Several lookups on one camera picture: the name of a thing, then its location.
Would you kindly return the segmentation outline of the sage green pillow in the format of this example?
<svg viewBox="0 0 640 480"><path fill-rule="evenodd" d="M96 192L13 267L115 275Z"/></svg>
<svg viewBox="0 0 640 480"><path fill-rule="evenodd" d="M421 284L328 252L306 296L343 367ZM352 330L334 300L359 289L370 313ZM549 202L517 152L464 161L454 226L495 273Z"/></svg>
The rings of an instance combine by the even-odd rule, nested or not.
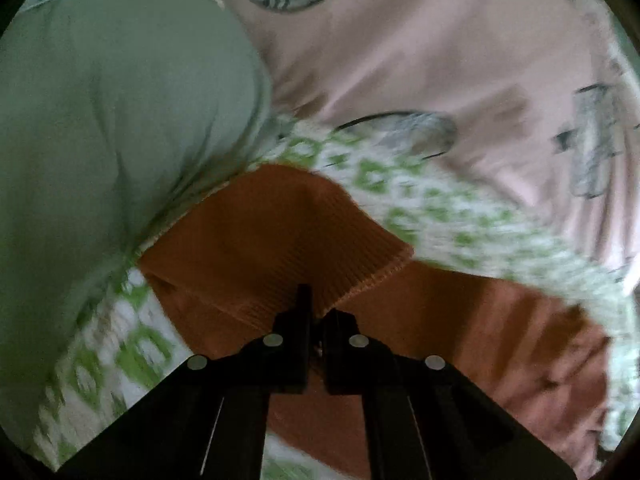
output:
<svg viewBox="0 0 640 480"><path fill-rule="evenodd" d="M271 84L214 0L52 0L1 38L1 426L28 445L82 307L168 212L269 139Z"/></svg>

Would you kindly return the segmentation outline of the pink heart pattern duvet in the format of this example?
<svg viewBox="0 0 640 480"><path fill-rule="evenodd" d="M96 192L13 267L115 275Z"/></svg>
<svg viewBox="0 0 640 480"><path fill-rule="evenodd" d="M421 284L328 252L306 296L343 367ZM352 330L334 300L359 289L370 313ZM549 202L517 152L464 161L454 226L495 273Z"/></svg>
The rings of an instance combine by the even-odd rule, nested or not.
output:
<svg viewBox="0 0 640 480"><path fill-rule="evenodd" d="M436 151L639 279L639 76L603 0L221 0L281 110L429 114Z"/></svg>

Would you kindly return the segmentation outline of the rust orange knit sweater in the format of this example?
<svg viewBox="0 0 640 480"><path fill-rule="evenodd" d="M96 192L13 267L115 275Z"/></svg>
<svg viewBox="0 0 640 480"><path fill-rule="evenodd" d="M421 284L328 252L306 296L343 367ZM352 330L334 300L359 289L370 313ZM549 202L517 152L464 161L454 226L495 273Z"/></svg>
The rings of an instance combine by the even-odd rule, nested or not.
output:
<svg viewBox="0 0 640 480"><path fill-rule="evenodd" d="M203 200L139 269L189 348L228 356L267 333L296 288L314 313L356 316L409 358L442 356L558 454L597 468L608 336L578 307L496 278L435 268L336 183L265 165Z"/></svg>

